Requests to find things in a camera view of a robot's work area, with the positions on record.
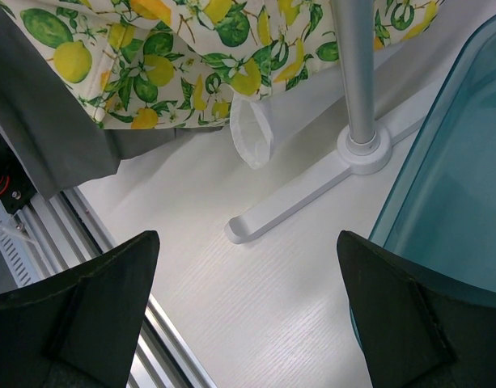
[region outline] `transparent blue bin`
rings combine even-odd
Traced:
[[[496,292],[496,15],[462,48],[370,240]]]

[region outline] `black electronic device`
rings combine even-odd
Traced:
[[[0,201],[9,214],[15,214],[36,194],[32,182],[12,149],[0,134]]]

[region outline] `metal pole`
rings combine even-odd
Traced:
[[[375,136],[373,0],[332,0],[345,86],[350,137],[366,144]]]

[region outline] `white plastic base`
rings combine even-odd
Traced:
[[[378,121],[374,122],[374,129],[375,136],[366,145],[359,145],[352,140],[348,125],[337,138],[337,152],[350,166],[352,174],[373,174],[386,166],[392,157],[392,139],[388,130]],[[369,152],[357,152],[360,151],[361,146],[367,146]]]
[[[255,240],[348,176],[373,174],[382,169],[391,157],[392,146],[420,128],[442,83],[443,79],[432,82],[378,120],[379,144],[372,154],[362,156],[351,152],[347,145],[351,141],[350,131],[343,129],[337,150],[260,204],[232,218],[224,228],[226,236],[234,244]]]

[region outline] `gray cloth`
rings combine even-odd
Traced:
[[[99,129],[1,8],[0,132],[45,198],[115,174],[121,159],[176,136]]]

